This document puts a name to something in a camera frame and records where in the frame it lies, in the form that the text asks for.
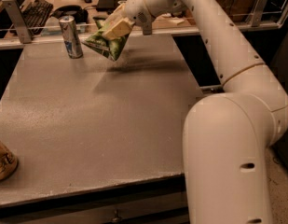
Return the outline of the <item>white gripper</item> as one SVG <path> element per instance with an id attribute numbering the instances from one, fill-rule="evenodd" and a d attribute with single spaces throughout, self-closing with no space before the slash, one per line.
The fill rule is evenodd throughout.
<path id="1" fill-rule="evenodd" d="M 114 40 L 128 35 L 134 24 L 140 27 L 150 25 L 159 15 L 171 11 L 173 4 L 174 0 L 127 0 L 105 20 L 102 36 Z"/>

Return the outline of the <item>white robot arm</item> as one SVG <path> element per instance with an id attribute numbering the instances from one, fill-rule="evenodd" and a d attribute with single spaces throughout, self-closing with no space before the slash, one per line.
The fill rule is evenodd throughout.
<path id="1" fill-rule="evenodd" d="M 222 92 L 198 101 L 184 124 L 191 224 L 272 224 L 265 149 L 288 129 L 288 95 L 216 0 L 127 0 L 106 20 L 113 40 L 189 9 Z"/>

